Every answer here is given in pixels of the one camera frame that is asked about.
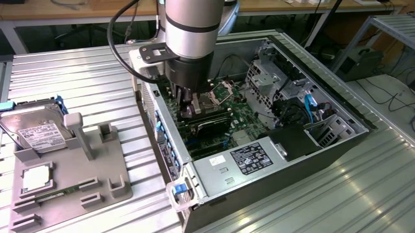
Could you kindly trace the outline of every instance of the barcode label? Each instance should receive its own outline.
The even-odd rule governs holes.
[[[46,149],[66,143],[66,139],[57,124],[19,130],[19,134],[35,150]]]

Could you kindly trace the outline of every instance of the metal workbench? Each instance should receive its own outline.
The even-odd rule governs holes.
[[[378,131],[332,167],[242,209],[199,232],[414,232],[414,140],[381,115],[333,72],[285,34],[268,31],[374,122]],[[119,47],[127,51],[137,46]],[[131,76],[103,48],[17,56],[9,98],[59,92],[70,112],[83,113],[87,130],[113,122],[121,131],[134,197],[43,232],[181,232],[134,100]],[[11,141],[0,149],[0,232],[7,232],[15,158]]]
[[[415,50],[415,17],[412,15],[370,16],[365,21],[348,48],[333,63],[332,70],[334,72],[338,72],[350,51],[357,47],[372,26],[376,26],[381,31],[386,32],[390,36],[393,36]],[[368,45],[370,47],[376,43],[380,36],[381,33],[369,41]]]

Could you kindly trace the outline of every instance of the power supply label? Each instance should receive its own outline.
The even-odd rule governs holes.
[[[250,175],[274,164],[258,142],[231,151],[231,155],[245,175]]]
[[[19,130],[19,134],[35,150],[46,149],[66,143],[66,139],[61,134],[57,124]]]

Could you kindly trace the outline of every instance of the motherboard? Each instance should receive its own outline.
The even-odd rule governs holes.
[[[178,126],[187,150],[194,160],[233,149],[254,140],[268,131],[258,115],[248,104],[242,84],[234,81],[215,80],[210,83],[211,91],[201,94],[199,104],[205,113],[201,119],[183,120],[178,115],[179,106],[171,95],[170,83],[159,84],[162,96]],[[201,122],[207,122],[209,116],[219,121],[203,133]]]

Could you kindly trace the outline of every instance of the hard drive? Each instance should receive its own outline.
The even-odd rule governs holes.
[[[66,108],[61,102],[53,98],[19,103],[11,109],[0,114],[0,126],[19,149],[46,153],[67,146],[66,140],[74,134],[65,127]]]

